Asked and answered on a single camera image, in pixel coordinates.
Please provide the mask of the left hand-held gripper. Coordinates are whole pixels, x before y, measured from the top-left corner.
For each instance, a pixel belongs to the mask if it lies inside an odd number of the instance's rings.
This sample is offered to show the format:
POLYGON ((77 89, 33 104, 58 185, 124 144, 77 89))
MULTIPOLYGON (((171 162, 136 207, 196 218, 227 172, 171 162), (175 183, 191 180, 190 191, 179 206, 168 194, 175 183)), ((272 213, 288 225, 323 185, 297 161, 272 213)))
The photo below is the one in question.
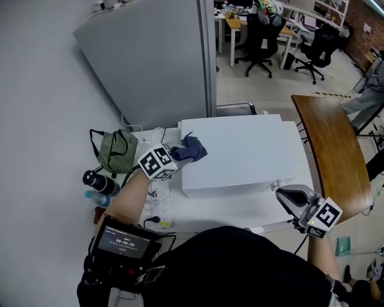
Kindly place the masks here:
POLYGON ((137 163, 149 180, 165 180, 174 172, 193 161, 192 158, 175 160, 171 156, 172 149, 181 149, 177 143, 157 143, 137 159, 137 163))

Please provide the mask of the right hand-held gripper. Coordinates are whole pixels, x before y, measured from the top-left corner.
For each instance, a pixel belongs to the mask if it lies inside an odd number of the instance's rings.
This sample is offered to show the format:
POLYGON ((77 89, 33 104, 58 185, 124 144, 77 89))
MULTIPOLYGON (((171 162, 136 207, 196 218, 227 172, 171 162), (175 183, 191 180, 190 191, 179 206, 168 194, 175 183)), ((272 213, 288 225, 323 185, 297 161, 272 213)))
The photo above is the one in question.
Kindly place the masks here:
POLYGON ((275 196, 288 214, 295 217, 294 229, 324 239, 343 211, 331 198, 324 198, 306 185, 286 185, 275 196))

